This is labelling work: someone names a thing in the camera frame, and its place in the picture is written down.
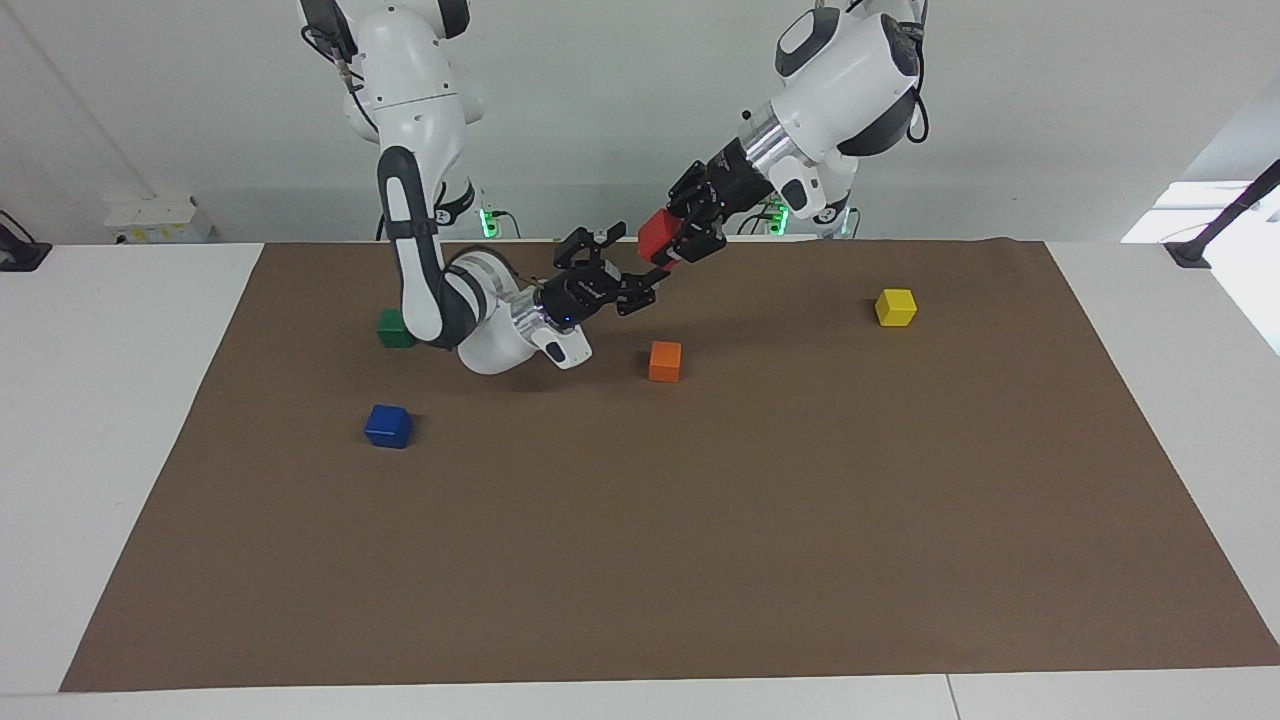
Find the brown paper mat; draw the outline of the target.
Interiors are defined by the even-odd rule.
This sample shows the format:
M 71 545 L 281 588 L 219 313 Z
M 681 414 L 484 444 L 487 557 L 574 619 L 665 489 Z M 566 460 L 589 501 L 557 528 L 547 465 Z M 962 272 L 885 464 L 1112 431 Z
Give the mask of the brown paper mat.
M 1042 243 L 741 243 L 495 377 L 394 275 L 261 252 L 64 692 L 1280 665 Z

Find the white electrical box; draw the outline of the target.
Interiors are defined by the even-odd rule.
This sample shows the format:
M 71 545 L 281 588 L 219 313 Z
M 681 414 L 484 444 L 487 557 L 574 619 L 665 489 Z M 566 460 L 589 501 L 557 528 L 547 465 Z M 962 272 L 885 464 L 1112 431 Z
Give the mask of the white electrical box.
M 111 202 L 102 227 L 115 243 L 207 243 L 215 234 L 189 195 Z

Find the black table clamp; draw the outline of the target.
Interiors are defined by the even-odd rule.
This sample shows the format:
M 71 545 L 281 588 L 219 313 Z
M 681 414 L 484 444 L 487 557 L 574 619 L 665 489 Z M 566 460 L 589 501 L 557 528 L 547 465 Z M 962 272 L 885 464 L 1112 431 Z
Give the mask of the black table clamp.
M 35 272 L 52 245 L 36 240 L 9 211 L 0 209 L 0 272 Z

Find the black angled stand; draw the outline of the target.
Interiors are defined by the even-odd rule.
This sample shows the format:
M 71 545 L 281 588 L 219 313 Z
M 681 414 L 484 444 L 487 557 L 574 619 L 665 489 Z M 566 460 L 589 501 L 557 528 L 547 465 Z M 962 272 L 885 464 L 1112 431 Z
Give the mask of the black angled stand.
M 1277 188 L 1280 188 L 1280 158 L 1256 177 L 1193 240 L 1166 242 L 1162 247 L 1180 268 L 1211 270 L 1212 264 L 1206 258 L 1210 245 L 1245 211 L 1261 205 Z

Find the blue wooden block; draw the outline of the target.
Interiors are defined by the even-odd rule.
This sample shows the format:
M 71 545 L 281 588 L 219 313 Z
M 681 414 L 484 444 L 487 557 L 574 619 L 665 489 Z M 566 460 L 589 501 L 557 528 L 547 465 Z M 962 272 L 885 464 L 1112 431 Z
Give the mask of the blue wooden block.
M 413 416 L 406 407 L 376 404 L 364 425 L 366 439 L 383 448 L 407 448 L 413 433 Z

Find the red wooden block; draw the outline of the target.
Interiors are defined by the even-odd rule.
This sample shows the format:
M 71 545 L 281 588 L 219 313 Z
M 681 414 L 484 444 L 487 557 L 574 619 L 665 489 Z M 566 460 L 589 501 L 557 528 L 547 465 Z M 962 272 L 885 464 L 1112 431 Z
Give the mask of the red wooden block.
M 666 208 L 658 209 L 637 232 L 637 255 L 654 266 L 669 270 L 678 261 L 671 255 L 684 219 Z

